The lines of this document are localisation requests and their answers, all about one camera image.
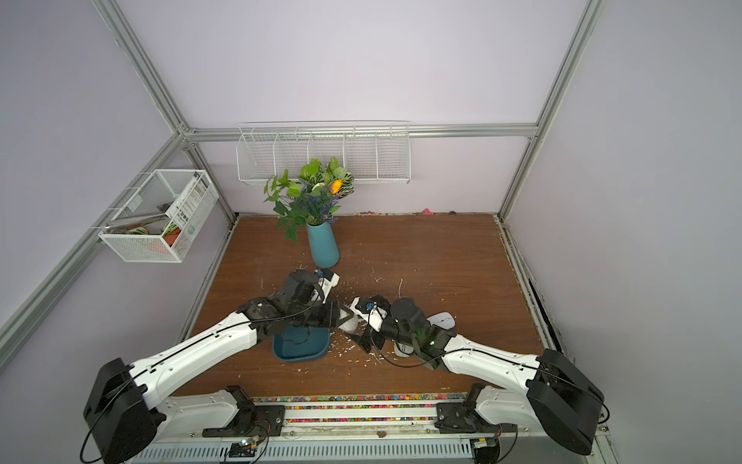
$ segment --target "wire mesh shelf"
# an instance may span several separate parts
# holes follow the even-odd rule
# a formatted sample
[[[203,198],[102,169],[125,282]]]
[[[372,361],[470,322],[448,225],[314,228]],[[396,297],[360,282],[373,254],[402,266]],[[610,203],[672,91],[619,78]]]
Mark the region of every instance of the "wire mesh shelf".
[[[157,169],[98,236],[128,263],[182,263],[218,199],[206,171]]]
[[[332,157],[353,174],[356,183],[410,182],[407,126],[240,130],[237,171],[247,184],[262,185],[285,169],[290,178],[296,179],[301,167],[312,158],[324,164]]]

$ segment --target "green item in basket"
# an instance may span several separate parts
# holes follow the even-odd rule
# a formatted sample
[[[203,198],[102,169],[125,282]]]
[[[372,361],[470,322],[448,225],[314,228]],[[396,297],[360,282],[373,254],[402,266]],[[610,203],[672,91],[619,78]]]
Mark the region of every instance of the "green item in basket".
[[[146,227],[137,227],[135,229],[131,229],[128,232],[128,234],[134,234],[134,235],[149,235],[149,231]]]

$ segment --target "metal rail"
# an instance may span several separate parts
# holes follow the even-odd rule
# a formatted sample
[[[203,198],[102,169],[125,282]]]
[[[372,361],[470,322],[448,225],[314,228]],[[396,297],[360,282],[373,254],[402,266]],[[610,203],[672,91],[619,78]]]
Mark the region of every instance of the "metal rail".
[[[142,172],[128,184],[111,207],[98,220],[91,224],[90,229],[73,246],[72,250],[56,265],[46,279],[31,293],[19,309],[3,324],[0,329],[0,373],[10,364],[10,361],[31,337],[31,334],[49,315],[54,305],[72,287],[75,280],[82,274],[86,266],[103,248],[103,242],[98,238],[98,228],[123,206],[131,195],[131,190],[147,177],[146,174],[154,169],[167,167],[170,159],[186,143],[179,135],[173,135],[164,146],[144,166]]]
[[[546,103],[544,103],[539,119],[536,121],[538,131],[535,137],[528,141],[523,158],[520,160],[518,169],[513,176],[513,180],[510,182],[510,187],[508,187],[508,192],[505,194],[505,199],[499,211],[499,216],[503,221],[508,219],[510,212],[513,210],[513,205],[518,198],[523,182],[528,176],[528,172],[531,170],[531,166],[544,143],[545,135],[551,127],[554,115],[559,110],[574,71],[580,63],[580,57],[585,51],[585,46],[588,44],[590,35],[593,33],[602,6],[603,0],[588,0],[588,4],[582,12],[580,23],[577,25],[574,36],[572,36],[572,42],[570,42],[569,49],[567,49],[567,53],[564,56],[562,66],[559,68],[559,73],[556,75],[548,97],[546,97]]]
[[[147,53],[139,43],[139,40],[134,35],[128,21],[124,17],[123,12],[119,8],[119,5],[115,0],[92,0],[95,8],[98,9],[101,18],[111,30],[114,35],[116,43],[124,50],[124,53],[129,58],[129,61],[134,66],[134,70],[142,80],[147,92],[152,97],[152,101],[160,110],[162,117],[165,122],[168,123],[170,129],[174,134],[179,134],[183,137],[184,133],[188,132],[188,124],[186,123],[183,115],[178,110],[175,102],[170,97],[165,85],[162,83],[160,76],[152,65]],[[229,220],[229,223],[234,223],[236,216],[234,210],[230,207],[227,202],[224,192],[222,191],[219,183],[217,182],[216,176],[211,171],[209,164],[206,162],[205,157],[200,153],[196,146],[186,146],[186,156],[191,161],[191,164],[195,169],[203,169],[209,173],[211,182],[219,192],[219,206],[224,212],[224,215]]]
[[[358,126],[296,126],[287,127],[256,127],[253,134],[308,134],[332,132],[379,132],[392,130],[409,131],[410,137],[533,137],[538,127],[530,122],[517,124],[443,124],[443,125],[362,125]],[[185,134],[189,142],[237,142],[242,135],[239,128],[192,129]]]

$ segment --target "wooden floor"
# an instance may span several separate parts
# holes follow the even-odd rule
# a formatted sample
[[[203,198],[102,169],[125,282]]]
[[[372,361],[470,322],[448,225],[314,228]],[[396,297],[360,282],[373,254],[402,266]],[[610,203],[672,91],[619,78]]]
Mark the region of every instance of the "wooden floor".
[[[298,268],[314,269],[306,231],[295,245],[274,218],[242,218],[226,251],[194,334],[257,296],[269,295]],[[448,311],[455,331],[517,353],[542,347],[491,215],[354,216],[332,225],[340,249],[332,298],[381,294],[415,299],[425,314]],[[387,342],[384,352],[391,351]],[[279,362],[264,342],[226,359],[181,387],[178,395],[240,385],[250,396],[309,396],[468,391],[469,376],[401,369],[367,355],[341,331],[322,359]],[[414,364],[416,359],[397,360]]]

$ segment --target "teal vase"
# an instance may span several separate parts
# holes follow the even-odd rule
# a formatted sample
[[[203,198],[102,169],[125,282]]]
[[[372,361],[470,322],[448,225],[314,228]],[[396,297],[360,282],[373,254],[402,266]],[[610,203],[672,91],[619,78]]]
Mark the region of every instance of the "teal vase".
[[[322,223],[319,226],[307,224],[306,234],[309,237],[309,248],[312,250],[312,261],[320,268],[335,266],[340,259],[340,252],[330,224]]]

